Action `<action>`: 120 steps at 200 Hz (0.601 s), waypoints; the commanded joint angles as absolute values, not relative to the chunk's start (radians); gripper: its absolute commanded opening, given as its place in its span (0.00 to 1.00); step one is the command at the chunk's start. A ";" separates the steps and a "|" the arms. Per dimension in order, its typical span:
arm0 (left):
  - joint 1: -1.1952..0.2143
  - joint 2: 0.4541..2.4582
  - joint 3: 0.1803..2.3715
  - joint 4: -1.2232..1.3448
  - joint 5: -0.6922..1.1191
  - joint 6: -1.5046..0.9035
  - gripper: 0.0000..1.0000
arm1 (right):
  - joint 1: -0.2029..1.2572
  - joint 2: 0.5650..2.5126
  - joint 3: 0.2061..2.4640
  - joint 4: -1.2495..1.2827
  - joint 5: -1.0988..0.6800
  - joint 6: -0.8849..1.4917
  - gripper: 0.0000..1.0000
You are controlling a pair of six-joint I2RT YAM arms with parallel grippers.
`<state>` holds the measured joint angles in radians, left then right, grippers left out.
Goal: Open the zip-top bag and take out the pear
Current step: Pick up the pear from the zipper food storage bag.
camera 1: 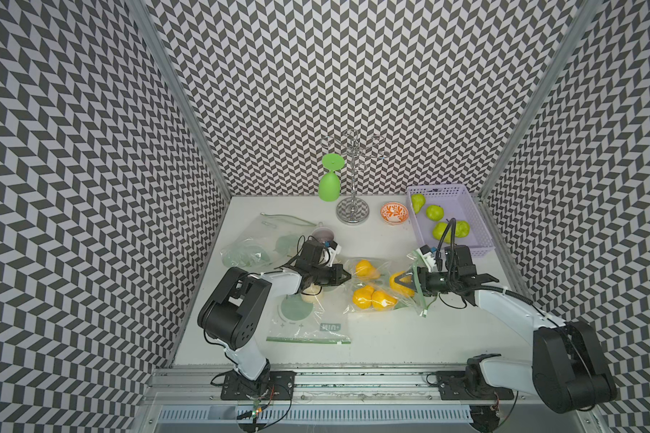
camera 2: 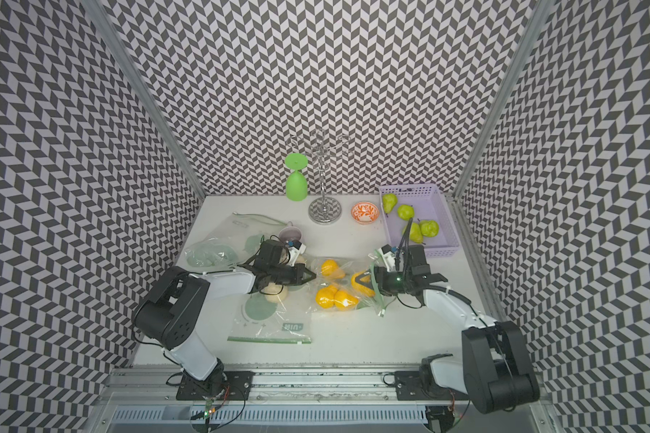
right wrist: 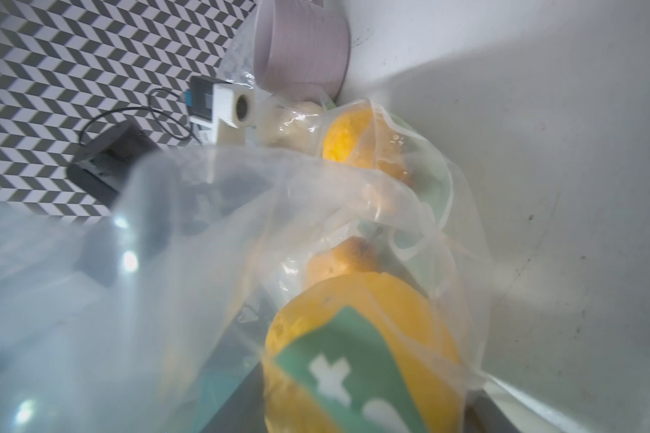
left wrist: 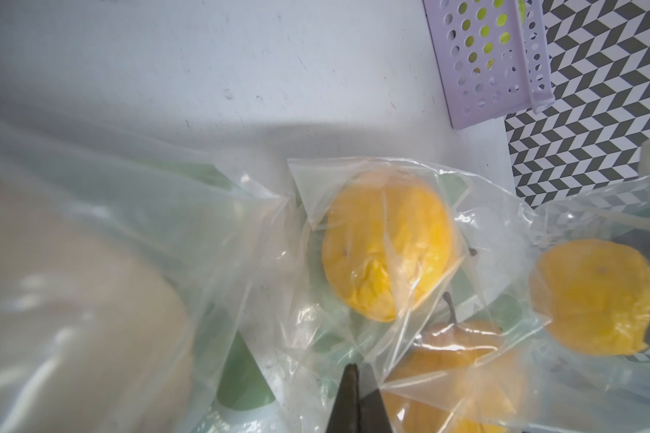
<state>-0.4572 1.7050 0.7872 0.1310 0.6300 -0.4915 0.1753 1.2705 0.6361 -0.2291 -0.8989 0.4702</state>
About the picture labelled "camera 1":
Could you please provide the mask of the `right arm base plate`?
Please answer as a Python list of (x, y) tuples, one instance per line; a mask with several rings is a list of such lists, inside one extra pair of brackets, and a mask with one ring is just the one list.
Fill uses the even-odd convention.
[(478, 371), (438, 371), (434, 373), (436, 386), (444, 401), (512, 401), (512, 390), (489, 385)]

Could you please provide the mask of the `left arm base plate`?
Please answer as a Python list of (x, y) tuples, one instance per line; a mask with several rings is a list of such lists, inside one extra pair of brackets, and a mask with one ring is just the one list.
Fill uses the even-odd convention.
[(274, 371), (263, 373), (250, 381), (236, 371), (230, 371), (221, 386), (223, 401), (272, 400), (290, 401), (294, 395), (296, 372)]

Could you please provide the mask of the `zip bag with orange fruit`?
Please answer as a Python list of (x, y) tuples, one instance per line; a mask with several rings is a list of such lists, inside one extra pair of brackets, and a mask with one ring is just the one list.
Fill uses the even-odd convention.
[[(355, 276), (355, 265), (358, 261), (366, 259), (373, 263), (375, 267), (379, 270), (381, 276), (374, 281), (362, 281), (357, 276)], [(418, 285), (417, 277), (415, 276), (415, 287), (417, 294), (413, 298), (405, 298), (399, 295), (396, 292), (393, 292), (389, 286), (389, 279), (392, 274), (396, 272), (406, 271), (410, 268), (424, 267), (422, 261), (418, 258), (415, 253), (408, 254), (407, 256), (394, 258), (394, 259), (381, 259), (381, 258), (369, 258), (369, 257), (354, 257), (347, 259), (344, 262), (344, 269), (349, 272), (352, 277), (349, 281), (344, 283), (345, 290), (347, 292), (348, 301), (350, 306), (348, 306), (348, 313), (383, 313), (390, 312), (394, 310), (413, 310), (415, 315), (426, 318), (428, 315), (429, 305), (432, 301), (428, 301), (427, 297), (422, 295), (420, 286)], [(362, 288), (364, 286), (370, 285), (375, 288), (375, 290), (383, 290), (389, 295), (392, 295), (397, 299), (397, 305), (393, 310), (387, 311), (377, 311), (373, 307), (368, 310), (359, 310), (352, 303), (352, 294), (355, 290)]]

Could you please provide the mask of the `zip bag with green pears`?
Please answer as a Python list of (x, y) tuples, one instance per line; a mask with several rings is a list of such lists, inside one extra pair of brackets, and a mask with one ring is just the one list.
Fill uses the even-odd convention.
[(297, 216), (261, 213), (220, 251), (222, 263), (249, 272), (271, 271), (293, 258), (316, 227)]

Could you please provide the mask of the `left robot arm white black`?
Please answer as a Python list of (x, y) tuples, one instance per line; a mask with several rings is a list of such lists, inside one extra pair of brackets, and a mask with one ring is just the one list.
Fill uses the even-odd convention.
[(296, 255), (271, 272), (249, 272), (231, 267), (205, 301), (197, 325), (206, 342), (223, 348), (233, 373), (249, 384), (264, 384), (270, 373), (254, 334), (271, 299), (286, 296), (316, 298), (326, 287), (351, 279), (336, 262), (341, 246), (334, 240), (306, 238)]

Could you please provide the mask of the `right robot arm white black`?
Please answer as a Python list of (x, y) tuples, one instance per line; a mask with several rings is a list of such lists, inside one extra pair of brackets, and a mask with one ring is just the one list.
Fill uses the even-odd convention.
[(407, 271), (419, 295), (454, 294), (465, 306), (491, 314), (529, 344), (531, 357), (519, 361), (494, 353), (468, 359), (457, 377), (437, 373), (441, 390), (460, 387), (460, 398), (499, 398), (506, 390), (534, 395), (550, 410), (591, 411), (613, 402), (619, 390), (598, 334), (586, 322), (566, 321), (534, 305), (524, 295), (498, 286), (491, 274), (479, 274), (469, 247), (455, 242), (458, 222), (451, 219), (442, 237), (448, 246), (423, 245), (415, 251), (420, 263)]

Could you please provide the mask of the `green pear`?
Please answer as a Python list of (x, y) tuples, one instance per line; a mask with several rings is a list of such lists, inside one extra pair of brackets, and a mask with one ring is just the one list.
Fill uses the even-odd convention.
[(465, 238), (471, 233), (471, 225), (464, 220), (456, 222), (455, 236), (458, 238)]
[(417, 193), (417, 194), (413, 194), (410, 198), (411, 198), (413, 212), (415, 214), (418, 214), (426, 204), (426, 197), (424, 196), (424, 194)]
[(451, 242), (451, 229), (447, 222), (438, 222), (433, 228), (433, 237), (448, 244)]
[(441, 206), (429, 205), (425, 209), (426, 218), (434, 222), (442, 221), (442, 219), (444, 218), (444, 214), (445, 214), (444, 208)]

